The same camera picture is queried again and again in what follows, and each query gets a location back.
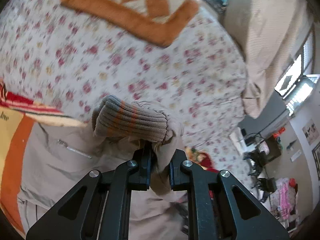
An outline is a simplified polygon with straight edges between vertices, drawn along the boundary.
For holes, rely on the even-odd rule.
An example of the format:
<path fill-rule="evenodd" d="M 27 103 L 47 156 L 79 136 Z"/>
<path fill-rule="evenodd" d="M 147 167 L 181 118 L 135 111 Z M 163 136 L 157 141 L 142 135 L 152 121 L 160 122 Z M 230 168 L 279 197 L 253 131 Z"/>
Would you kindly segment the beige curtain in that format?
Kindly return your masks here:
<path fill-rule="evenodd" d="M 241 97 L 250 117 L 267 105 L 305 19 L 306 0 L 228 0 L 223 26 L 244 56 L 248 81 Z"/>

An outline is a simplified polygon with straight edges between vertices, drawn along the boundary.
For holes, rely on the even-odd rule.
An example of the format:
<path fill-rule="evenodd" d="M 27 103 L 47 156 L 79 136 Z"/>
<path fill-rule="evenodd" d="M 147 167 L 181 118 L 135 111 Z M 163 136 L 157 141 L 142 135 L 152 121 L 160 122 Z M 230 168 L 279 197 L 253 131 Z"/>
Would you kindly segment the floral white quilt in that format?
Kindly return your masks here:
<path fill-rule="evenodd" d="M 1 78 L 10 92 L 81 121 L 108 94 L 158 101 L 183 122 L 185 146 L 251 185 L 229 138 L 244 118 L 245 63 L 205 7 L 159 48 L 59 0 L 10 0 L 1 12 Z"/>

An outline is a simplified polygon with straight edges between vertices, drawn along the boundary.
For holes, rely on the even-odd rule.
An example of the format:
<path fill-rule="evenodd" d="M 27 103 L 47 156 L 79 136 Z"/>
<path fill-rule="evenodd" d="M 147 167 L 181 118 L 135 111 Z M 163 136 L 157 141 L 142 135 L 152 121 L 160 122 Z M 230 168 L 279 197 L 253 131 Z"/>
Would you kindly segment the beige jacket with striped cuffs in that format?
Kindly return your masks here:
<path fill-rule="evenodd" d="M 91 170 L 114 170 L 150 140 L 157 162 L 148 191 L 132 194 L 130 239 L 186 239 L 177 204 L 184 192 L 170 188 L 165 170 L 183 148 L 183 125 L 157 102 L 131 104 L 105 97 L 85 127 L 35 123 L 26 144 L 18 211 L 28 231 Z"/>

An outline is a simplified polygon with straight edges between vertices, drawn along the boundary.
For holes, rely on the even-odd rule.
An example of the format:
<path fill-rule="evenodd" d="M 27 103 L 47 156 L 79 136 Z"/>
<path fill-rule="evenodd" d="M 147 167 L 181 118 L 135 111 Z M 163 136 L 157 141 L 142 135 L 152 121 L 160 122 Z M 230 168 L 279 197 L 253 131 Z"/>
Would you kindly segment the orange red patterned blanket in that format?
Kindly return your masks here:
<path fill-rule="evenodd" d="M 86 126 L 54 107 L 8 91 L 1 80 L 1 239 L 25 239 L 17 195 L 24 150 L 35 122 L 51 126 Z"/>

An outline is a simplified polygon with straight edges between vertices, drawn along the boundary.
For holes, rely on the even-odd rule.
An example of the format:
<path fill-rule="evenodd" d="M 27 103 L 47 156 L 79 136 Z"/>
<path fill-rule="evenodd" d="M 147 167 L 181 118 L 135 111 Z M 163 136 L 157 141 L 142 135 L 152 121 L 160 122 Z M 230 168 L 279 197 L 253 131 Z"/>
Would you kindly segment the cluttered desk with equipment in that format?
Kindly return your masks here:
<path fill-rule="evenodd" d="M 242 159 L 248 162 L 248 175 L 253 178 L 253 189 L 262 192 L 261 203 L 277 190 L 276 180 L 268 176 L 266 165 L 281 156 L 283 146 L 279 133 L 273 133 L 265 138 L 261 133 L 247 134 L 244 129 L 236 128 L 230 135 Z"/>

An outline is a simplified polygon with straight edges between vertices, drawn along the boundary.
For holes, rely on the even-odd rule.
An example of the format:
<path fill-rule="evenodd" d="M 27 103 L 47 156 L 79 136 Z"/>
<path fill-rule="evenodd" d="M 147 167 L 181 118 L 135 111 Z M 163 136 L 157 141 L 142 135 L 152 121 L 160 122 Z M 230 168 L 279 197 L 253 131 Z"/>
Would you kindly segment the orange checkered cushion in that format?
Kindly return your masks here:
<path fill-rule="evenodd" d="M 132 35 L 168 47 L 197 14 L 196 0 L 60 0 L 75 10 L 98 16 Z"/>

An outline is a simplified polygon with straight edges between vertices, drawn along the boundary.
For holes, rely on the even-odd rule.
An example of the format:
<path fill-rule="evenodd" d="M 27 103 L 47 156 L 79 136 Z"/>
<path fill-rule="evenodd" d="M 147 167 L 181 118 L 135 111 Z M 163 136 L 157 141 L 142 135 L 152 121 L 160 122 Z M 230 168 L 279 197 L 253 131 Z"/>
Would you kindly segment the pink clothes pile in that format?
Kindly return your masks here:
<path fill-rule="evenodd" d="M 270 195 L 270 212 L 290 231 L 299 220 L 297 211 L 298 184 L 294 178 L 280 178 L 276 180 L 276 191 Z"/>

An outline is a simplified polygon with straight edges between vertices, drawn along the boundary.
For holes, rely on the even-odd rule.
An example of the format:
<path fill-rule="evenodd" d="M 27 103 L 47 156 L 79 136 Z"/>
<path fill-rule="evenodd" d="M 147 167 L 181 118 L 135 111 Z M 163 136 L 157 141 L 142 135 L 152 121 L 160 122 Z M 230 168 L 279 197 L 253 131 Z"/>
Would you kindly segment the wall picture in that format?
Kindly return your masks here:
<path fill-rule="evenodd" d="M 312 119 L 310 119 L 305 126 L 302 128 L 302 131 L 307 139 L 309 145 L 312 145 L 313 142 L 319 137 L 319 132 L 317 127 Z"/>

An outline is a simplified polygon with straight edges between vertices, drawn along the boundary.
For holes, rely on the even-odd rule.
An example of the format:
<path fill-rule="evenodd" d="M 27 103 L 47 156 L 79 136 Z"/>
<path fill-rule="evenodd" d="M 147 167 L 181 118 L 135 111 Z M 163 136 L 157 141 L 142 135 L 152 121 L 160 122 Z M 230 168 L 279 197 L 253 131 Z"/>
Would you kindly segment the window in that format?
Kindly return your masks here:
<path fill-rule="evenodd" d="M 289 116 L 293 116 L 299 110 L 319 81 L 319 74 L 313 72 L 315 49 L 315 29 L 312 27 L 274 88 L 285 103 Z"/>

